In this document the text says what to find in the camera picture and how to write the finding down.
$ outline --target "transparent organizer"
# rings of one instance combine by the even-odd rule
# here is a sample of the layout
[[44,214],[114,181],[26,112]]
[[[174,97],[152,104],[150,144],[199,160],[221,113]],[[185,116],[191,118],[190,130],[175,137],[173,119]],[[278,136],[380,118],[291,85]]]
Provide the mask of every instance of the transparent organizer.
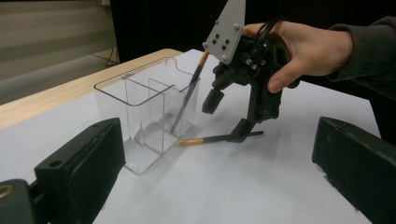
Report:
[[125,166],[135,174],[193,126],[199,79],[191,78],[175,58],[163,58],[94,85],[100,118],[120,118]]

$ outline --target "table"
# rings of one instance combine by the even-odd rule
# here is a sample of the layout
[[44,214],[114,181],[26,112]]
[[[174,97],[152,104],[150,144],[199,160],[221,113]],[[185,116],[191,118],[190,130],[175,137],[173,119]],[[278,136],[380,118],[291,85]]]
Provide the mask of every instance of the table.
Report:
[[[163,49],[0,106],[0,181],[35,180],[34,167],[100,120],[93,85],[156,59],[176,57],[193,73],[202,52]],[[218,61],[201,74],[195,127],[183,138],[229,133],[248,111],[249,87],[232,85],[214,115],[201,106]],[[285,89],[278,119],[241,144],[172,147],[144,175],[122,169],[94,223],[370,223],[311,161],[319,117],[355,124],[379,136],[370,103],[301,82]]]

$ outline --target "light wood surface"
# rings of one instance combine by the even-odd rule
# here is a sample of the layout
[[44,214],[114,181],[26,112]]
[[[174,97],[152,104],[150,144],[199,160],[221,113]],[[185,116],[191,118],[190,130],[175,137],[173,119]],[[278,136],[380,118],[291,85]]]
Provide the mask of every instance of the light wood surface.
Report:
[[181,53],[174,49],[162,49],[127,63],[122,63],[46,91],[41,91],[8,104],[0,105],[0,129],[29,119],[92,92],[94,90],[93,86],[100,81],[126,73],[146,63],[164,57],[176,57]]

